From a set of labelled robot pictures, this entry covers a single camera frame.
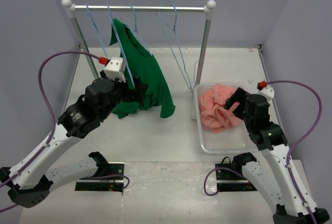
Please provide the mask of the blue hanger of pink shirt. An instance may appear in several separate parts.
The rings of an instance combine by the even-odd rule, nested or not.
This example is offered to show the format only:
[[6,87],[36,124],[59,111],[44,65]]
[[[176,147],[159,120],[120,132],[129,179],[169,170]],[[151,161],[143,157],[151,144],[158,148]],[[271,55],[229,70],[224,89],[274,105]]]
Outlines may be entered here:
[[[176,6],[174,4],[170,5],[172,10],[174,11],[174,21],[172,24],[169,24],[165,18],[163,18],[160,14],[158,14],[157,12],[155,13],[155,16],[157,18],[157,23],[162,31],[162,34],[167,42],[167,45],[171,51],[171,54],[176,62],[176,65],[181,73],[181,76],[186,84],[186,87],[189,90],[193,90],[193,84],[191,82],[191,79],[189,77],[189,74],[187,72],[187,68],[186,68],[186,62],[183,56],[183,52],[181,49],[181,46],[179,44],[178,38],[177,38],[177,33],[176,33],[176,27],[177,27],[177,9]],[[167,35],[167,30],[169,30],[169,32],[172,33],[173,38],[174,38],[174,42],[175,45],[172,46],[171,45],[171,41]]]

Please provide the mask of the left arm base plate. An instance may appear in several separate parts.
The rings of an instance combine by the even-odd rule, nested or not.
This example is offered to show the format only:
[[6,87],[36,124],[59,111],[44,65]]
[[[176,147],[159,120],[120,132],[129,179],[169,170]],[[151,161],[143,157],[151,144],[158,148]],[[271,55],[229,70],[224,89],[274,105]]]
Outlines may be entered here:
[[95,191],[95,192],[121,192],[126,185],[123,173],[125,169],[124,162],[109,162],[106,172],[100,177],[109,175],[120,175],[105,179],[80,179],[76,181],[75,191]]

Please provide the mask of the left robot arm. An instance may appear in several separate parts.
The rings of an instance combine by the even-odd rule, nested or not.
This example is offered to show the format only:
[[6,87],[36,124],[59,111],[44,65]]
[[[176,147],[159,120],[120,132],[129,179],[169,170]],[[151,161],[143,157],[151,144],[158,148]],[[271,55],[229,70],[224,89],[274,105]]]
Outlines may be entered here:
[[121,102],[143,102],[147,84],[134,78],[134,88],[119,79],[98,78],[75,104],[58,118],[53,131],[23,161],[1,168],[1,182],[9,187],[15,206],[31,208],[49,193],[78,179],[109,179],[108,161],[92,152],[76,163],[52,167],[72,146],[100,127]]

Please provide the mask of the pink t shirt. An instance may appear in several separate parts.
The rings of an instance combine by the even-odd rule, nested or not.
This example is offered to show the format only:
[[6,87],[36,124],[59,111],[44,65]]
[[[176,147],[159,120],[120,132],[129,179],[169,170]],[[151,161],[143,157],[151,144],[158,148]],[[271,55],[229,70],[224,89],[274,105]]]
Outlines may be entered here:
[[215,84],[199,97],[200,120],[202,125],[213,132],[220,133],[226,129],[237,127],[242,121],[232,111],[238,106],[224,109],[226,100],[235,92],[236,87]]

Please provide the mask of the metal clothes rack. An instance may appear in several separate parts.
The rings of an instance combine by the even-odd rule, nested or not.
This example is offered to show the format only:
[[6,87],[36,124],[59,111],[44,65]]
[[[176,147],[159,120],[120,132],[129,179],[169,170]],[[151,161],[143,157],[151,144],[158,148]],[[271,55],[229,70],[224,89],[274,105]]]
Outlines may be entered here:
[[[65,12],[67,13],[67,16],[69,17],[72,26],[76,32],[76,35],[79,40],[79,49],[82,49],[83,51],[89,52],[87,43],[85,41],[85,38],[82,34],[82,31],[80,29],[79,23],[76,18],[76,11],[87,11],[85,5],[76,5],[72,2],[72,0],[62,0],[62,6],[65,9]],[[133,6],[136,13],[137,12],[173,12],[171,6]],[[106,6],[89,6],[90,11],[106,11]],[[206,48],[208,43],[208,37],[210,33],[211,28],[211,22],[213,18],[213,13],[216,8],[216,2],[214,0],[209,0],[205,6],[203,7],[176,7],[177,13],[179,12],[187,12],[187,13],[203,13],[205,14],[205,26],[204,26],[204,33],[203,33],[203,40],[200,50],[200,56],[199,60],[195,65],[195,81],[193,84],[193,90],[194,92],[195,86],[200,84],[202,71],[203,71],[203,65],[204,65],[204,59],[206,54]],[[110,6],[111,11],[113,12],[129,12],[132,11],[132,9],[129,6]],[[97,73],[95,64],[92,60],[92,56],[85,55],[88,65],[90,67],[90,70],[93,74],[94,79],[99,77],[99,74]]]

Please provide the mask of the clear plastic basket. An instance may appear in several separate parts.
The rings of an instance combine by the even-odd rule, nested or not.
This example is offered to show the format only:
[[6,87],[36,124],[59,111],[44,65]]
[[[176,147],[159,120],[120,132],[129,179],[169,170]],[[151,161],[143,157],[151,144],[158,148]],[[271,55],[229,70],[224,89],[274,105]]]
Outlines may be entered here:
[[214,155],[235,155],[255,151],[256,146],[250,140],[243,122],[237,127],[229,128],[216,134],[203,126],[200,116],[199,97],[214,85],[214,83],[203,83],[195,86],[193,92],[191,118],[197,121],[202,150],[205,153]]

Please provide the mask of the blue hanger with green shirt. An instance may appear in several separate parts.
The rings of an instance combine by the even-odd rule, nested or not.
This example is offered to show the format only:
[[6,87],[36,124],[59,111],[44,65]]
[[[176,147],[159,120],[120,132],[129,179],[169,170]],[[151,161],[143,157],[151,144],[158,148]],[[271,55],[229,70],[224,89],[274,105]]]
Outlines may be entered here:
[[138,31],[136,11],[135,11],[134,7],[131,4],[128,4],[128,6],[132,9],[133,15],[134,15],[134,32],[137,34],[138,38],[140,39],[140,41],[142,43],[142,46],[149,52],[149,54],[151,54],[150,50],[146,46],[144,40],[142,39],[142,37],[141,37],[141,35],[140,35],[139,31]]

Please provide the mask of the empty blue hanger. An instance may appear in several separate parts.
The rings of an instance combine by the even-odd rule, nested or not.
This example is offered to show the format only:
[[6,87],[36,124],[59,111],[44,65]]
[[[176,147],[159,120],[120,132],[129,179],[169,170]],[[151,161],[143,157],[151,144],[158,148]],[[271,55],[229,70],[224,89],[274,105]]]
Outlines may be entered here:
[[91,23],[92,23],[92,25],[93,25],[96,33],[97,33],[97,35],[98,35],[99,43],[100,43],[101,48],[103,50],[104,56],[108,59],[108,55],[107,55],[107,52],[106,52],[106,49],[105,49],[105,45],[104,45],[103,40],[102,40],[102,36],[100,34],[100,31],[99,31],[99,28],[98,28],[96,22],[93,19],[93,16],[92,16],[90,8],[89,8],[89,5],[86,3],[85,6],[86,6],[86,10],[87,10],[87,15],[88,15],[88,17],[89,17],[89,19],[90,19],[90,21],[91,21]]
[[111,20],[111,24],[112,24],[112,29],[114,30],[114,34],[116,36],[116,39],[117,39],[117,43],[119,44],[119,47],[120,47],[120,51],[121,51],[121,54],[122,54],[122,58],[125,60],[126,62],[126,69],[128,71],[128,74],[129,74],[129,77],[131,79],[131,82],[132,82],[132,85],[135,87],[135,83],[134,83],[134,80],[133,80],[133,76],[132,76],[132,73],[130,71],[130,68],[129,68],[129,65],[128,65],[128,61],[127,61],[127,57],[126,57],[126,54],[125,54],[125,51],[123,49],[123,46],[122,46],[122,43],[121,43],[121,39],[119,37],[119,34],[118,34],[118,31],[117,31],[117,28],[115,26],[115,21],[114,21],[114,18],[113,18],[113,15],[112,15],[112,11],[110,9],[110,6],[108,4],[106,4],[106,7],[107,7],[107,10],[109,12],[109,17],[110,17],[110,20]]

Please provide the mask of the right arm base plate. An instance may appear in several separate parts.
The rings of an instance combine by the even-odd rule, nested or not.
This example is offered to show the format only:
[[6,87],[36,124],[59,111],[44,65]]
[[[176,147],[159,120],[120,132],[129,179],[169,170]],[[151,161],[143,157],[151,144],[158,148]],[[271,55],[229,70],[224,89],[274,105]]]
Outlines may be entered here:
[[242,177],[230,171],[217,170],[216,172],[218,192],[247,192],[257,191],[257,189]]

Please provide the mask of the green t shirt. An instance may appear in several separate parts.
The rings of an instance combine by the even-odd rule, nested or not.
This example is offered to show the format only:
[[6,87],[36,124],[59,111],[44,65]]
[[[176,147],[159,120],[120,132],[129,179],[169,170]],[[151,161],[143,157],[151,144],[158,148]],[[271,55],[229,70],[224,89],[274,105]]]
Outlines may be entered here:
[[176,107],[156,58],[141,45],[126,24],[114,19],[114,26],[116,29],[112,30],[109,44],[117,43],[117,37],[119,37],[129,66],[129,70],[125,71],[129,87],[133,88],[130,76],[137,76],[142,83],[148,85],[148,88],[143,102],[121,102],[113,110],[113,114],[121,119],[130,114],[136,114],[139,110],[149,110],[152,107],[160,106],[161,118],[172,116]]

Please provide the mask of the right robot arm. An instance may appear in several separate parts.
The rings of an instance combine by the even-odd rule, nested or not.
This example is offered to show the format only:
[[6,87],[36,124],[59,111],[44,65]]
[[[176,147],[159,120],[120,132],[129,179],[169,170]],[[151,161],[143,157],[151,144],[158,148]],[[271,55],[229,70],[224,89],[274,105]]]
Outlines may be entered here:
[[274,223],[326,223],[330,216],[318,207],[304,185],[291,157],[291,149],[282,128],[270,120],[268,94],[250,94],[237,88],[224,108],[243,120],[250,140],[267,161],[273,175],[266,174],[251,153],[235,157],[231,172],[246,178],[264,198]]

